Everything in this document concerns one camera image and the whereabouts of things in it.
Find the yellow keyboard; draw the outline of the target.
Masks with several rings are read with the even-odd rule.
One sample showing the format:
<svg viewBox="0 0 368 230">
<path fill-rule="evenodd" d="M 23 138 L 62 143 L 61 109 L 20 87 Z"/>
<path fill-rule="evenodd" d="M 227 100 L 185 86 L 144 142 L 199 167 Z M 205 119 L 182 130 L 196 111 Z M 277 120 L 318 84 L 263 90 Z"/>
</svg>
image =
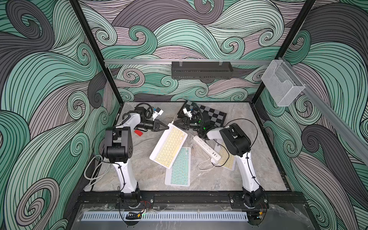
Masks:
<svg viewBox="0 0 368 230">
<path fill-rule="evenodd" d="M 188 134 L 173 124 L 168 124 L 149 159 L 155 163 L 171 169 L 179 151 L 181 150 Z"/>
<path fill-rule="evenodd" d="M 228 154 L 227 149 L 219 144 L 215 145 L 215 152 L 221 156 L 221 159 L 216 166 L 221 166 L 227 170 L 234 171 L 236 165 L 235 157 L 231 154 Z"/>
</svg>

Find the white power strip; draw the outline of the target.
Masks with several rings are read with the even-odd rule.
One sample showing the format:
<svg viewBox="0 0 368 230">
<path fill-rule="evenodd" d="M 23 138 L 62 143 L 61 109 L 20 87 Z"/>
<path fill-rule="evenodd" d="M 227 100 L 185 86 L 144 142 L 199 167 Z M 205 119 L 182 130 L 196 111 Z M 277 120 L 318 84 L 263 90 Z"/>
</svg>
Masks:
<svg viewBox="0 0 368 230">
<path fill-rule="evenodd" d="M 221 156 L 214 151 L 204 140 L 202 140 L 199 136 L 194 136 L 193 141 L 211 158 L 211 161 L 214 164 L 217 164 Z"/>
</svg>

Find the green white keyboard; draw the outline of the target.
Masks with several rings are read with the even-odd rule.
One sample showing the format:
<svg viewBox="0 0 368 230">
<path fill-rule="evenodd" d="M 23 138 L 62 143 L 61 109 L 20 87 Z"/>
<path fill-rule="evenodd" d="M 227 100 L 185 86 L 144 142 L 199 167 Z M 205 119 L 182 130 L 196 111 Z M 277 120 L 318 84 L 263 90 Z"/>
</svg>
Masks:
<svg viewBox="0 0 368 230">
<path fill-rule="evenodd" d="M 165 184 L 167 186 L 190 186 L 191 148 L 182 147 L 171 169 L 166 170 Z"/>
</svg>

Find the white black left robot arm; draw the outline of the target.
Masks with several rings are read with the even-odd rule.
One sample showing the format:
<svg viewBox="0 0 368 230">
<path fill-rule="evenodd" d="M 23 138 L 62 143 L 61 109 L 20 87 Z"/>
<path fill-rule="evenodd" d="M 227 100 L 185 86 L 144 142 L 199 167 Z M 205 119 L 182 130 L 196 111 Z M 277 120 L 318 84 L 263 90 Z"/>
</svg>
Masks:
<svg viewBox="0 0 368 230">
<path fill-rule="evenodd" d="M 140 206 L 143 202 L 139 184 L 135 179 L 130 158 L 133 155 L 132 133 L 139 131 L 165 131 L 169 127 L 157 119 L 163 114 L 160 108 L 144 108 L 148 103 L 139 103 L 134 110 L 122 115 L 122 121 L 105 130 L 103 154 L 117 172 L 120 186 L 118 187 L 118 202 L 121 206 Z"/>
</svg>

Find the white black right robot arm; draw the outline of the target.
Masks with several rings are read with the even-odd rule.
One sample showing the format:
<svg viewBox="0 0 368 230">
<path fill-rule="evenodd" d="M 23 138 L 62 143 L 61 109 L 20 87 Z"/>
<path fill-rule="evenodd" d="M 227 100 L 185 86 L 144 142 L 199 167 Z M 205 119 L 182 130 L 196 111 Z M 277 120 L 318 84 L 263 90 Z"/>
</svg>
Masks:
<svg viewBox="0 0 368 230">
<path fill-rule="evenodd" d="M 193 141 L 209 155 L 214 167 L 220 168 L 231 156 L 234 157 L 242 177 L 242 199 L 246 207 L 254 208 L 262 198 L 268 198 L 256 177 L 251 159 L 251 148 L 255 141 L 251 141 L 236 123 L 241 120 L 250 122 L 249 119 L 236 118 L 224 125 L 224 113 L 205 110 L 194 103 L 184 104 L 178 117 L 174 125 L 197 132 Z"/>
</svg>

